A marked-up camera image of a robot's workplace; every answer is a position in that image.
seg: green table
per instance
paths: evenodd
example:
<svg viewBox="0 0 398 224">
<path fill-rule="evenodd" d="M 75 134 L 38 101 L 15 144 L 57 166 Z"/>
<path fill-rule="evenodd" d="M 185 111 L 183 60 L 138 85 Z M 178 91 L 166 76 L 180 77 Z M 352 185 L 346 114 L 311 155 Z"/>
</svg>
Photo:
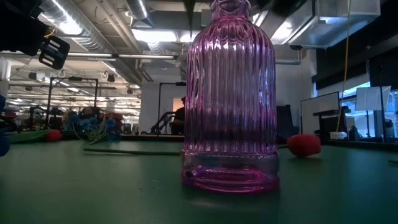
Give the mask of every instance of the green table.
<svg viewBox="0 0 398 224">
<path fill-rule="evenodd" d="M 179 151 L 182 143 L 111 148 Z M 0 223 L 398 223 L 398 159 L 324 146 L 280 150 L 280 190 L 206 192 L 180 183 L 179 156 L 90 154 L 80 141 L 13 145 L 0 158 Z"/>
</svg>

